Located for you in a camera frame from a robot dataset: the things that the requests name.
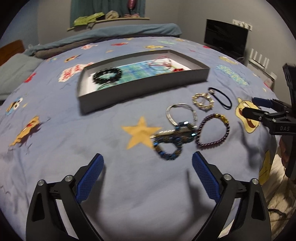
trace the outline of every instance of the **bed sheet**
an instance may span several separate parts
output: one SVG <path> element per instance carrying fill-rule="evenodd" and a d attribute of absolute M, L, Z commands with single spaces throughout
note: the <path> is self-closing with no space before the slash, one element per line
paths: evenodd
<path fill-rule="evenodd" d="M 80 114 L 76 85 L 84 66 L 155 49 L 172 49 L 203 62 L 211 68 L 207 82 Z M 208 87 L 227 94 L 232 109 L 225 110 L 218 102 L 209 112 L 193 106 L 191 97 L 207 92 Z M 215 206 L 192 167 L 196 145 L 185 144 L 180 157 L 165 161 L 151 148 L 149 134 L 172 129 L 165 110 L 175 103 L 193 106 L 198 125 L 207 115 L 224 114 L 230 122 L 229 137 L 222 145 L 201 153 L 222 173 L 243 181 L 260 175 L 263 183 L 278 141 L 263 125 L 242 117 L 244 107 L 255 107 L 253 96 L 276 98 L 242 64 L 174 37 L 114 39 L 45 60 L 0 107 L 0 208 L 25 239 L 28 207 L 38 180 L 60 181 L 101 153 L 103 175 L 81 206 L 105 241 L 192 240 Z M 177 122 L 192 120 L 187 110 L 173 109 L 171 114 Z M 139 135 L 131 136 L 126 127 L 134 127 Z M 224 133 L 223 124 L 211 120 L 204 126 L 201 141 L 216 141 Z"/>

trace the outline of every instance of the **metal bolt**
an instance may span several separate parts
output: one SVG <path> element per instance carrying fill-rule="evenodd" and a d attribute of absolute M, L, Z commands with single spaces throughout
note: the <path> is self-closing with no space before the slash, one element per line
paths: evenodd
<path fill-rule="evenodd" d="M 38 186 L 42 186 L 44 184 L 44 180 L 39 180 L 37 184 Z"/>
<path fill-rule="evenodd" d="M 229 175 L 229 174 L 224 174 L 224 179 L 227 180 L 227 181 L 230 181 L 232 179 L 232 176 Z"/>
<path fill-rule="evenodd" d="M 65 181 L 66 181 L 66 182 L 69 182 L 69 181 L 71 181 L 72 179 L 73 179 L 73 177 L 72 177 L 71 175 L 68 175 L 68 176 L 65 177 Z"/>
<path fill-rule="evenodd" d="M 259 184 L 259 181 L 256 178 L 252 179 L 252 183 L 254 183 L 255 185 Z"/>

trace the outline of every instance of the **open box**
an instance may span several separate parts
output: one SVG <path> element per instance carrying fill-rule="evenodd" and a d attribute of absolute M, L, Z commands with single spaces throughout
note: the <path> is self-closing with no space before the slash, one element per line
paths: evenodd
<path fill-rule="evenodd" d="M 139 78 L 124 83 L 118 83 L 101 90 L 97 90 L 97 84 L 92 81 L 93 74 L 98 71 L 154 61 L 162 56 L 170 59 L 176 67 L 183 68 L 185 71 L 169 72 Z M 104 60 L 85 67 L 79 76 L 77 97 L 79 99 L 81 112 L 86 114 L 134 97 L 206 81 L 209 71 L 210 68 L 205 64 L 173 50 L 133 53 Z"/>

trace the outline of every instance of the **wall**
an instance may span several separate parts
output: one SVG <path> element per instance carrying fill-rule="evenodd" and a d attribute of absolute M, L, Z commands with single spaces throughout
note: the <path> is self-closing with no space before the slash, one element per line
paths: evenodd
<path fill-rule="evenodd" d="M 203 43 L 206 19 L 227 23 L 236 19 L 253 25 L 246 56 L 254 48 L 270 59 L 267 71 L 278 76 L 274 92 L 280 100 L 290 103 L 282 66 L 296 63 L 296 40 L 276 10 L 264 0 L 182 0 L 178 19 L 182 38 Z"/>
<path fill-rule="evenodd" d="M 30 0 L 14 17 L 0 39 L 0 47 L 21 39 L 25 49 L 29 44 L 37 45 L 37 8 L 39 0 Z"/>
<path fill-rule="evenodd" d="M 41 44 L 89 31 L 67 29 L 70 26 L 71 0 L 42 0 L 38 7 L 38 36 Z M 179 0 L 146 0 L 145 16 L 150 20 L 118 20 L 97 23 L 93 29 L 126 24 L 177 23 Z"/>

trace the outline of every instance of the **black monitor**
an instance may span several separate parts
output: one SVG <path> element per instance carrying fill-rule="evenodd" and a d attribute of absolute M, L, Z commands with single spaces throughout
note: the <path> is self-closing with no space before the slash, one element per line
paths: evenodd
<path fill-rule="evenodd" d="M 206 44 L 214 46 L 226 54 L 244 56 L 249 30 L 230 23 L 207 19 Z"/>

